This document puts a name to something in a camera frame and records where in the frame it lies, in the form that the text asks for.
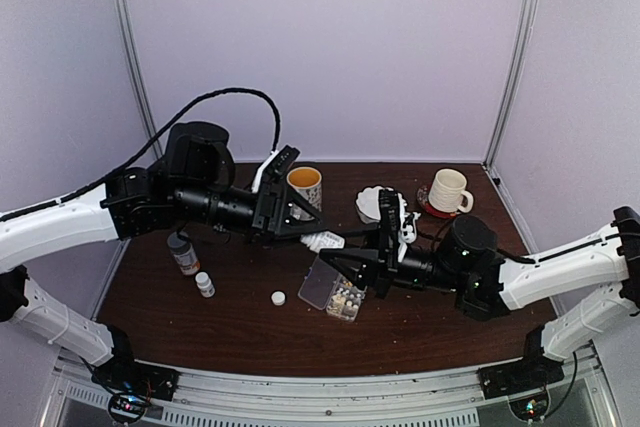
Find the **clear plastic pill organizer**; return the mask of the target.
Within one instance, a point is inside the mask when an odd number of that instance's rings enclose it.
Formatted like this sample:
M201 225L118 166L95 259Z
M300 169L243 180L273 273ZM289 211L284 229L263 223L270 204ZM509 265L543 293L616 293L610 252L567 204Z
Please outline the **clear plastic pill organizer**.
M324 311L329 316L346 322L354 322L361 310L366 295L356 316L333 315L328 313L326 308L332 294L338 287L357 288L337 270L322 261L319 257L316 257L301 284L298 291L298 298L310 307Z

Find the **grey-capped orange label bottle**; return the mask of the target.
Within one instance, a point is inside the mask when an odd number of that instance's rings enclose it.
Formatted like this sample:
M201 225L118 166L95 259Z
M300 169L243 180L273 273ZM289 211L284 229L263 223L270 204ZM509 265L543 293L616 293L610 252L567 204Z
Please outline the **grey-capped orange label bottle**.
M171 233L166 244L184 276L195 276L200 270L200 262L193 242L186 233Z

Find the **small white pill bottle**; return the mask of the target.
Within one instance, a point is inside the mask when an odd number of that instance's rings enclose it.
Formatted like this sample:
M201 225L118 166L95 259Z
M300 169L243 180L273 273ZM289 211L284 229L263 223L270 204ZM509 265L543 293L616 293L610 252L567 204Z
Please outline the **small white pill bottle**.
M215 286L209 277L209 275L201 271L195 276L196 285L200 291L200 294L204 298L211 298L215 295Z

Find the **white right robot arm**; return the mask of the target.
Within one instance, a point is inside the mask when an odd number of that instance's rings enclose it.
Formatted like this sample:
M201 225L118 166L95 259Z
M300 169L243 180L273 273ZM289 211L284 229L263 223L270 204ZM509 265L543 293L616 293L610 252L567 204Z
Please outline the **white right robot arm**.
M435 237L428 251L411 247L416 215L393 189L377 193L380 219L367 225L364 243L349 248L330 231L313 234L310 250L359 289L385 297L393 286L455 294L455 305L480 321L506 316L540 299L594 286L595 291L560 318L527 337L524 358L513 366L519 387L535 387L578 347L639 307L639 215L630 207L611 223L569 244L528 256L498 247L497 235L479 218L463 214Z

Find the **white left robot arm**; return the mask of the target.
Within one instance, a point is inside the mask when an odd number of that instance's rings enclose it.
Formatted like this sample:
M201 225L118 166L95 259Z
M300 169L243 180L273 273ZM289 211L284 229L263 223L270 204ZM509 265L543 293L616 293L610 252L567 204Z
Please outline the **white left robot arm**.
M60 266L79 253L106 260L107 245L199 223L249 238L291 240L320 232L321 212L285 179L298 152L273 151L251 187L235 187L228 132L207 122L170 129L163 157L147 168L126 168L82 194L1 217L1 318L103 369L123 391L144 380L127 335L98 324L56 299L29 272L32 264Z

